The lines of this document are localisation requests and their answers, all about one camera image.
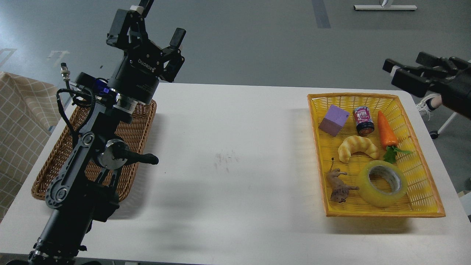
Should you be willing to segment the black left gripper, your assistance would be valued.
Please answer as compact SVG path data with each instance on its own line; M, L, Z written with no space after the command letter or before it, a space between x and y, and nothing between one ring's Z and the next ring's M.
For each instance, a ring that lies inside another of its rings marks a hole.
M106 44L127 51L149 40L145 18L154 1L141 0L129 10L116 11L107 34ZM180 46L186 30L176 28L169 46L137 47L125 53L108 81L108 87L122 97L149 104L160 81L174 82L185 58Z

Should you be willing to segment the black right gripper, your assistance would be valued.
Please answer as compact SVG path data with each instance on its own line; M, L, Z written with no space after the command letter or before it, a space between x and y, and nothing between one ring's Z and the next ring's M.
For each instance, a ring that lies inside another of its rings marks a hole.
M406 66L386 59L382 69L392 77L391 84L416 97L424 97L436 82L442 81L443 105L471 119L471 69L470 62L458 57L436 57L419 52L418 67Z

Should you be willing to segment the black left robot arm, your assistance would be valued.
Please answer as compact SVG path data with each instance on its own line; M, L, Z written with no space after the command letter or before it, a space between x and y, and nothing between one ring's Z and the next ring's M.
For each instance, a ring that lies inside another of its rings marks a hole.
M108 80L81 73L70 84L70 72L61 63L66 88L56 98L72 151L46 189L45 203L53 211L28 260L11 265L73 265L87 249L82 241L92 222L106 222L119 208L123 167L158 163L155 155L133 152L116 135L119 123L131 123L137 104L148 105L159 82L173 82L185 62L180 50L185 29L177 28L163 49L149 39L145 18L152 4L142 0L117 10L106 43L124 54Z

